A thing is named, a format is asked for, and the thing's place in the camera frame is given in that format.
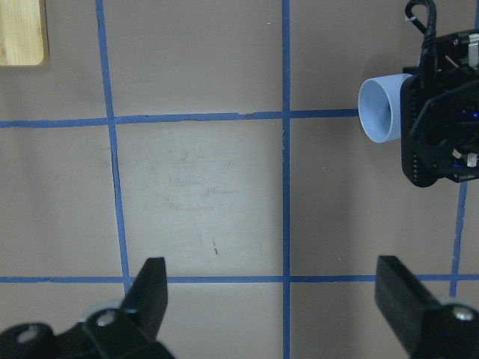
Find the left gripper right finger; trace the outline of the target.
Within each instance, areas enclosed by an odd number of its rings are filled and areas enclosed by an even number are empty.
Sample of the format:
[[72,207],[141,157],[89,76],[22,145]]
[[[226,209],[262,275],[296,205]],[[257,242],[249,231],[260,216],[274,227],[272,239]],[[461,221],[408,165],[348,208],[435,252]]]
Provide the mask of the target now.
[[407,352],[422,347],[427,326],[442,308],[422,282],[396,256],[389,255],[377,258],[374,299]]

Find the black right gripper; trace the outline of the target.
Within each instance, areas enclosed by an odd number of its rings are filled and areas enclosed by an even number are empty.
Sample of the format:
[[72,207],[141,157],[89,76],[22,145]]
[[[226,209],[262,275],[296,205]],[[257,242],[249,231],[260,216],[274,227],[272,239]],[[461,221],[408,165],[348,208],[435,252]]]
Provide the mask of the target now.
[[478,178],[478,30],[438,37],[437,58],[429,87],[417,67],[403,68],[401,162],[417,187]]

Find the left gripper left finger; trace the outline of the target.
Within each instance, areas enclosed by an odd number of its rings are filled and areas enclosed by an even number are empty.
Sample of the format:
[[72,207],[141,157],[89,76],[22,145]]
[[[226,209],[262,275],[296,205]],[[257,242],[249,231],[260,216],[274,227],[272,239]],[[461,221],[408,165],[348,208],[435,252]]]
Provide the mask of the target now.
[[141,267],[120,310],[156,340],[168,306],[168,281],[164,257],[148,258]]

